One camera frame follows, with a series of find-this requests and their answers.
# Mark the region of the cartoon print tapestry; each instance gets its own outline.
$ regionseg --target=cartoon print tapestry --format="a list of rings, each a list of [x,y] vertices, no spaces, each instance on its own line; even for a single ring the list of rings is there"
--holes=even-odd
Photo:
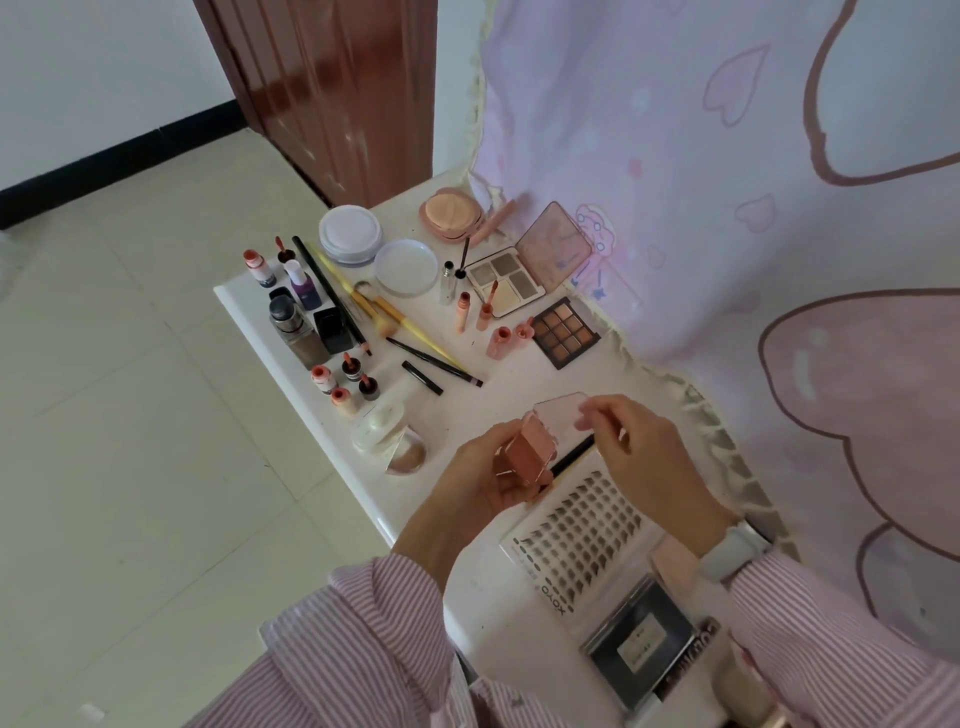
[[[708,396],[804,562],[960,661],[960,4],[499,0],[472,174]]]

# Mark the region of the wall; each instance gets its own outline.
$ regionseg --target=wall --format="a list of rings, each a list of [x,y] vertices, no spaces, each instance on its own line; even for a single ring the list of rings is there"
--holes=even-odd
[[[465,164],[470,149],[464,134],[473,102],[469,98],[483,23],[484,0],[438,0],[437,77],[433,109],[433,173]]]
[[[0,189],[232,98],[191,0],[0,4]]]

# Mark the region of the white watch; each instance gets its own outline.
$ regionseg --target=white watch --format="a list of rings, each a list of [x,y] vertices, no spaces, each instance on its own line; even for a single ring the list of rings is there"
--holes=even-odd
[[[719,584],[773,548],[746,521],[732,525],[727,536],[700,560],[700,575]]]

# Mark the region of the purple bottle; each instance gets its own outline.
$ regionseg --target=purple bottle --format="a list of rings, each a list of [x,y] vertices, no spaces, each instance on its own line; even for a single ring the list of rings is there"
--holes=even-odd
[[[283,264],[284,270],[290,276],[290,284],[294,287],[297,295],[300,296],[300,302],[303,308],[310,311],[314,308],[320,308],[323,301],[320,299],[320,293],[317,292],[317,286],[313,279],[306,275],[306,271],[300,266],[298,260],[287,260]]]

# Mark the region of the table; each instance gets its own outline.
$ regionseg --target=table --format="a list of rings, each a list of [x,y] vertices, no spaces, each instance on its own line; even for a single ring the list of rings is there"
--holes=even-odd
[[[455,183],[454,176],[440,175],[375,207],[373,213],[383,226],[385,239],[421,240],[434,249],[442,265],[448,259],[459,264],[460,246],[436,240],[418,217],[423,200],[439,187]],[[317,235],[316,230],[287,232],[299,234],[304,240],[315,240]],[[470,251],[468,262],[503,245],[503,237],[496,233]],[[277,270],[276,261],[272,264]],[[373,280],[372,266],[344,272],[354,281]],[[361,408],[360,415],[353,420],[345,419],[334,409],[277,336],[267,312],[267,294],[249,273],[239,273],[215,291],[388,544],[394,542],[461,443],[493,423],[522,416],[535,402],[571,392],[621,392],[643,402],[678,424],[691,456],[708,481],[721,477],[695,424],[653,377],[621,355],[615,336],[604,336],[590,352],[560,371],[553,368],[533,342],[496,362],[485,356],[491,329],[479,332],[473,326],[479,308],[476,297],[468,329],[457,336],[453,331],[455,305],[439,306],[436,287],[415,299],[386,298],[486,383],[483,388],[472,387],[412,358],[419,369],[445,389],[437,397],[400,367],[404,358],[411,358],[409,354],[378,339],[369,321],[358,320],[371,342],[373,356],[362,356],[359,350],[354,350],[354,355],[361,356],[367,372],[379,381],[382,394],[378,403],[403,401],[412,426],[429,448],[427,462],[415,475],[386,475],[358,453],[349,439],[358,417],[369,411],[372,403]],[[562,294],[561,290],[531,303],[504,318],[503,323],[512,327],[544,310]],[[425,349],[406,332],[398,338]],[[447,631],[479,673],[535,693],[572,725],[621,725],[619,709],[606,683],[580,655],[577,645],[534,592],[527,577],[498,545],[522,518],[522,507],[501,514],[457,561],[444,596]],[[637,578],[641,569],[638,566]],[[721,623],[729,623],[725,618],[730,604],[717,587],[702,585],[690,603],[683,606],[694,619],[713,614]],[[702,661],[705,664],[691,670],[644,725],[690,728],[724,722],[723,711],[710,692],[708,674],[710,664],[722,653],[721,642],[708,650],[707,659]]]

